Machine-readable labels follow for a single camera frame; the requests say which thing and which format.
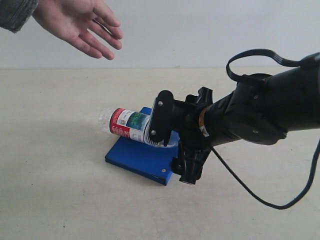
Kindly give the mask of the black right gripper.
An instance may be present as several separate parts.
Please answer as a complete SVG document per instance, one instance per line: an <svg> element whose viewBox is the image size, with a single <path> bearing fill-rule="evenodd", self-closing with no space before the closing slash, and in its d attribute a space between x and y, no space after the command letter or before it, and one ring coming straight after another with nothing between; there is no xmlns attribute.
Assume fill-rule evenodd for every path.
<svg viewBox="0 0 320 240"><path fill-rule="evenodd" d="M170 169L179 181L195 185L201 178L204 164L211 153L210 134L205 126L205 114L213 104L213 90L201 87L198 95L189 94L185 101L175 100L169 90L162 90L154 99L146 142L154 147L167 147L172 129L178 133L178 152Z"/></svg>

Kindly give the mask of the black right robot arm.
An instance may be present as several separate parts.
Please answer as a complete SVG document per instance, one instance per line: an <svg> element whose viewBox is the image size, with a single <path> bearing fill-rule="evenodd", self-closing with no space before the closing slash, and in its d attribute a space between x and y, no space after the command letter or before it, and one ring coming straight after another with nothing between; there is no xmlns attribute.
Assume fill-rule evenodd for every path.
<svg viewBox="0 0 320 240"><path fill-rule="evenodd" d="M269 57L288 70L275 75L238 75L227 68L236 88L218 101L207 87L184 101L174 99L168 90L155 98L148 136L153 143L167 145L171 133L178 133L178 154L171 170L180 175L181 182L193 185L200 179L215 146L237 140L270 146L288 132L319 128L319 53L294 61L272 50L251 49L235 59L250 56Z"/></svg>

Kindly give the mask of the grey sleeved forearm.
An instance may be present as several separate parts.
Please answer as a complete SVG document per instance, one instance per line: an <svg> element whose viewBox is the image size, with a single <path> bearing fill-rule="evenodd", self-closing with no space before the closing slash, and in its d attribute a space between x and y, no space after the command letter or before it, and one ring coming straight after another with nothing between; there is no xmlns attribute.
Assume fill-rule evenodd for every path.
<svg viewBox="0 0 320 240"><path fill-rule="evenodd" d="M1 0L0 28L19 32L36 10L39 0Z"/></svg>

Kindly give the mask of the person's open hand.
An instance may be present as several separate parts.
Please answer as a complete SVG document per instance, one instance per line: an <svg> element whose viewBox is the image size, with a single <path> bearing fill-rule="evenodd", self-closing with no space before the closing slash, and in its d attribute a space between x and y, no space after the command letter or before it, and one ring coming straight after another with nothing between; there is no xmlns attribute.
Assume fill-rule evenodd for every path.
<svg viewBox="0 0 320 240"><path fill-rule="evenodd" d="M32 14L46 31L95 58L113 60L121 50L121 23L103 0L41 0Z"/></svg>

